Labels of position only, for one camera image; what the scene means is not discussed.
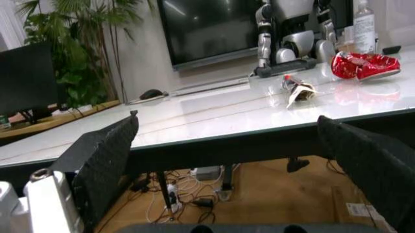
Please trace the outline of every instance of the computer monitor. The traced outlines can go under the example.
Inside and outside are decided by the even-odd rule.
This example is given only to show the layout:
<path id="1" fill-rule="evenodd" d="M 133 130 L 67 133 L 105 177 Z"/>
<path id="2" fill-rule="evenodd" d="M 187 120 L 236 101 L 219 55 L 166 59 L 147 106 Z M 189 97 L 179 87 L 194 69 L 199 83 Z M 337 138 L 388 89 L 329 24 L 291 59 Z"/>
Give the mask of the computer monitor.
<path id="1" fill-rule="evenodd" d="M 257 55 L 258 0 L 157 0 L 173 69 Z M 332 0 L 336 29 L 353 25 L 353 0 Z M 320 32 L 316 10 L 306 30 Z"/>
<path id="2" fill-rule="evenodd" d="M 46 107 L 57 102 L 49 43 L 0 53 L 0 115 Z"/>

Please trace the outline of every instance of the table leg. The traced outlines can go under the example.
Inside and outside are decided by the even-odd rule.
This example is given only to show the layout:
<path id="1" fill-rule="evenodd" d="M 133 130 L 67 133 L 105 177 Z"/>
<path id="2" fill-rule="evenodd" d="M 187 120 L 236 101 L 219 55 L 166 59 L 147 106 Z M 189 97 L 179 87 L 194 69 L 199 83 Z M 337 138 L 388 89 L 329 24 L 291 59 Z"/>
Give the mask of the table leg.
<path id="1" fill-rule="evenodd" d="M 221 201 L 229 201 L 232 195 L 232 165 L 226 165 L 224 170 L 224 178 L 220 190 L 216 190 Z"/>
<path id="2" fill-rule="evenodd" d="M 167 190 L 166 177 L 163 171 L 157 172 L 158 183 L 160 184 L 161 192 L 163 193 L 164 202 L 166 203 L 167 212 L 169 213 L 170 220 L 174 220 L 172 211 L 172 204 L 170 203 L 169 191 Z"/>
<path id="3" fill-rule="evenodd" d="M 232 190 L 232 165 L 225 166 L 224 179 L 222 181 L 222 190 Z"/>

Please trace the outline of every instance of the snack wrapper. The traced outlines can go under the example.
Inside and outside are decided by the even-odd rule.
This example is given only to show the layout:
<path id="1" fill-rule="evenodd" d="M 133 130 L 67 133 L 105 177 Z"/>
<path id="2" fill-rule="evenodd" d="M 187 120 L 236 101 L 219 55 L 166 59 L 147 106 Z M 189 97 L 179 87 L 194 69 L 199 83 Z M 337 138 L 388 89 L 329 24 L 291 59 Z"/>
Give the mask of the snack wrapper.
<path id="1" fill-rule="evenodd" d="M 282 88 L 290 92 L 287 108 L 289 108 L 296 101 L 309 100 L 317 93 L 311 84 L 297 80 L 290 75 L 284 76 Z"/>
<path id="2" fill-rule="evenodd" d="M 365 80 L 397 74 L 399 60 L 381 54 L 339 52 L 331 63 L 333 74 L 342 79 Z"/>

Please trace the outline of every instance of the plastic bottle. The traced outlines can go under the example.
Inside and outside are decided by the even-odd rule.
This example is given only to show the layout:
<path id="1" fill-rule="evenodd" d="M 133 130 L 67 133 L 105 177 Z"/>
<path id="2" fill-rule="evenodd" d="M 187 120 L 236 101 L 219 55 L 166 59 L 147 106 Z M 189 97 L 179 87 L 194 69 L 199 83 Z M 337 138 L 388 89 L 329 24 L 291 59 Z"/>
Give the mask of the plastic bottle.
<path id="1" fill-rule="evenodd" d="M 354 42 L 356 52 L 375 53 L 375 14 L 369 8 L 368 0 L 359 0 L 358 11 L 354 15 Z"/>

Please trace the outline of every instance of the table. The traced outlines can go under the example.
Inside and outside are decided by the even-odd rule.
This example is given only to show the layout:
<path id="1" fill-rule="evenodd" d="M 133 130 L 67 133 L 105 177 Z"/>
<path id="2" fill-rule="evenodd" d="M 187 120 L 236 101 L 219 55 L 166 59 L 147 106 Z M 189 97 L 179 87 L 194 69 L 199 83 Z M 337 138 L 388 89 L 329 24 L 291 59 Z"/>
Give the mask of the table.
<path id="1" fill-rule="evenodd" d="M 119 100 L 114 100 L 110 102 L 101 103 L 99 105 L 95 105 L 91 110 L 83 112 L 82 115 L 79 112 L 75 111 L 75 113 L 73 114 L 50 116 L 50 117 L 40 119 L 38 123 L 34 125 L 28 125 L 28 123 L 24 123 L 22 124 L 21 127 L 17 127 L 17 128 L 13 128 L 13 129 L 1 132 L 0 140 L 1 141 L 4 141 L 4 140 L 17 141 L 18 139 L 15 139 L 15 138 L 22 139 L 30 135 L 34 135 L 36 133 L 40 133 L 40 132 L 55 128 L 57 126 L 69 123 L 71 121 L 80 119 L 83 116 L 88 116 L 96 112 L 102 111 L 104 109 L 111 108 L 119 104 L 120 104 Z"/>
<path id="2" fill-rule="evenodd" d="M 316 130 L 320 115 L 413 145 L 415 46 L 404 47 L 399 58 L 400 74 L 364 83 L 338 79 L 327 64 L 295 73 L 320 93 L 290 109 L 282 76 L 120 105 L 1 147 L 0 177 L 27 180 L 22 171 L 47 166 L 82 134 L 121 120 L 131 110 L 138 110 L 140 121 L 127 168 L 135 173 L 322 155 Z"/>

